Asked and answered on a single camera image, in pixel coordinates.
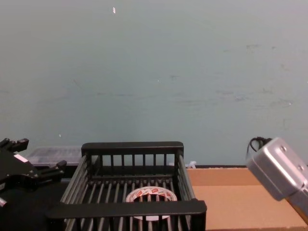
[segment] scuff mark on wall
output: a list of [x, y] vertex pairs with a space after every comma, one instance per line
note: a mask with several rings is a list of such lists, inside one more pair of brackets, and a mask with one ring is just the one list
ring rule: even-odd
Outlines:
[[81, 85], [80, 85], [80, 83], [79, 83], [77, 80], [73, 79], [73, 82], [74, 82], [80, 89], [82, 88]]
[[0, 90], [0, 94], [1, 93], [4, 93], [4, 94], [8, 94], [8, 93], [10, 93], [8, 90]]
[[232, 90], [216, 90], [217, 94], [221, 95], [233, 95], [234, 92]]
[[176, 80], [177, 78], [179, 78], [180, 76], [177, 75], [170, 75], [169, 76], [171, 80]]
[[280, 68], [281, 68], [282, 70], [284, 70], [284, 71], [290, 71], [290, 69], [287, 68], [287, 67], [285, 66], [285, 64], [280, 64]]
[[248, 45], [246, 45], [247, 50], [256, 49], [256, 48], [259, 48], [259, 47], [261, 47], [260, 44], [248, 44]]

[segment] clear plastic container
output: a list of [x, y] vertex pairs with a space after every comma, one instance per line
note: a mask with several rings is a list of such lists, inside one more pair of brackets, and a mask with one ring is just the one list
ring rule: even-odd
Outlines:
[[38, 147], [27, 159], [34, 166], [54, 166], [62, 160], [67, 165], [78, 165], [81, 158], [81, 146]]

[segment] black cable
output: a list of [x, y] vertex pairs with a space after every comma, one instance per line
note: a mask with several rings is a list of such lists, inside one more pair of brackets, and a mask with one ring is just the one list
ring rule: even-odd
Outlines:
[[[263, 138], [263, 137], [260, 137], [260, 136], [252, 138], [250, 140], [248, 146], [247, 146], [246, 158], [249, 155], [249, 147], [251, 147], [252, 150], [257, 152], [259, 149], [261, 149], [265, 144], [267, 144], [271, 140], [272, 140], [272, 138]], [[258, 148], [257, 149], [253, 146], [253, 142], [257, 142], [257, 144], [258, 144]]]

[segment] roll of tape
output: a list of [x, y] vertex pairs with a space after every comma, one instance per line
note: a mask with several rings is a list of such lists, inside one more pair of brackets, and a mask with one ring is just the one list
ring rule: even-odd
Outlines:
[[[144, 196], [144, 195], [160, 195], [165, 198], [167, 198], [170, 201], [177, 201], [177, 196], [170, 190], [161, 188], [161, 187], [155, 187], [155, 186], [147, 186], [142, 187], [139, 189], [135, 189], [126, 197], [126, 202], [134, 202], [136, 198]], [[136, 219], [142, 220], [142, 217], [134, 217]], [[157, 221], [158, 216], [147, 216], [147, 221]]]

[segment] silver device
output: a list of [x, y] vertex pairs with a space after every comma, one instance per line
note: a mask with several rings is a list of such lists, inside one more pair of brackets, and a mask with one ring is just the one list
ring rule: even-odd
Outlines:
[[246, 165], [273, 198], [286, 199], [308, 224], [308, 167], [283, 139], [249, 155]]

